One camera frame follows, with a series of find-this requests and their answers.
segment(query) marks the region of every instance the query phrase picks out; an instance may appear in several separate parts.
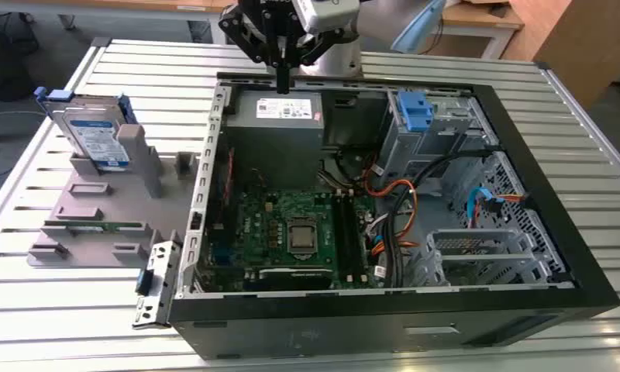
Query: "circuit board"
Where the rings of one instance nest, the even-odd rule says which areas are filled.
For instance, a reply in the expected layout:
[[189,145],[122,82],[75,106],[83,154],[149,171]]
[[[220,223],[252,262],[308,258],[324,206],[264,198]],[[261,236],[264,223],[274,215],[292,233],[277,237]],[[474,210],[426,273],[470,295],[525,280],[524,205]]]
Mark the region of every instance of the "circuit board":
[[[365,216],[373,212],[370,198],[349,198],[353,205],[353,221],[361,231]],[[222,274],[217,278],[232,290],[254,290],[248,283],[261,279],[262,274],[302,270],[304,275],[321,274],[329,277],[330,288],[368,288],[369,280],[360,276],[341,275],[338,249],[336,247],[334,206],[336,197],[329,193],[276,191],[241,194],[236,200],[234,240],[229,250],[213,252],[214,260],[242,269],[241,286],[230,283]],[[350,250],[362,250],[350,244]],[[353,253],[366,272],[364,254]]]

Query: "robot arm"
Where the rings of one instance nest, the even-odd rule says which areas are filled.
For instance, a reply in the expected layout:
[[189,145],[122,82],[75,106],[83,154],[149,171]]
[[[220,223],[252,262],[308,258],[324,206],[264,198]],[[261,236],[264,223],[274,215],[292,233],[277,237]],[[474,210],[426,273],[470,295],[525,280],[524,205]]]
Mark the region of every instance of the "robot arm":
[[312,65],[336,43],[366,0],[238,0],[222,11],[220,28],[253,62],[274,70],[277,93],[289,92],[290,71]]

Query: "wire bundle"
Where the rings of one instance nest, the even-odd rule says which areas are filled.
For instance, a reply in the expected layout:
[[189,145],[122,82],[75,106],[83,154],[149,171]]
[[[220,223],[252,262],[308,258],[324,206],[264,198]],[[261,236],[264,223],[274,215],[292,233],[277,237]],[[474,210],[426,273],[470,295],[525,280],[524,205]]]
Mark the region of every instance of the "wire bundle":
[[493,153],[493,150],[484,149],[484,150],[462,150],[462,151],[457,151],[456,153],[442,155],[426,165],[422,171],[413,177],[413,180],[410,182],[408,180],[397,180],[393,183],[390,183],[390,185],[386,187],[388,189],[390,187],[401,186],[401,193],[398,194],[393,207],[390,208],[390,211],[388,212],[388,217],[384,221],[384,229],[382,229],[382,236],[384,236],[382,244],[384,244],[385,260],[386,260],[385,262],[388,266],[385,270],[385,280],[384,280],[384,285],[386,287],[398,288],[402,286],[402,279],[401,279],[402,260],[401,260],[400,246],[406,245],[406,243],[398,241],[398,236],[394,233],[394,217],[393,216],[397,215],[397,211],[400,210],[401,205],[404,204],[404,201],[406,200],[409,194],[413,195],[414,201],[417,201],[417,196],[416,196],[417,186],[425,181],[429,175],[444,164],[448,164],[450,161],[458,158],[462,158],[462,157],[488,157],[492,153]]

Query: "metal bracket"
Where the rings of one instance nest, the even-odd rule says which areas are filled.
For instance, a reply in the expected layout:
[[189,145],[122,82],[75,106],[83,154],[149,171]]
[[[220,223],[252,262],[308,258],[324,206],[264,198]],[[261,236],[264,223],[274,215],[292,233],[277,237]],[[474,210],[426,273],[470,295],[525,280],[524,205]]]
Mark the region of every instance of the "metal bracket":
[[153,245],[146,268],[139,272],[135,292],[135,320],[133,329],[169,328],[167,313],[177,278],[181,246],[167,240]]

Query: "floor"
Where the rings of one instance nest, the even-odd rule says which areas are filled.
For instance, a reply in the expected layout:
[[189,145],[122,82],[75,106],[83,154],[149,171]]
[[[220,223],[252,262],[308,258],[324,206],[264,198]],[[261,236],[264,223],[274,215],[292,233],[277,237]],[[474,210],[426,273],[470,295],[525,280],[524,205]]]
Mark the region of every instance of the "floor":
[[[78,16],[77,29],[69,32],[63,30],[54,15],[34,14],[34,20],[31,27],[41,50],[26,58],[26,65],[35,84],[50,88],[65,85],[95,36],[190,42],[186,24],[180,21]],[[384,46],[373,40],[364,41],[364,50],[384,51]],[[33,99],[0,102],[2,111],[38,111],[38,106]],[[607,90],[589,114],[620,151],[620,94],[613,88]],[[39,118],[34,115],[0,117],[0,173],[14,165],[38,123]],[[0,176],[0,186],[5,179],[6,174]]]

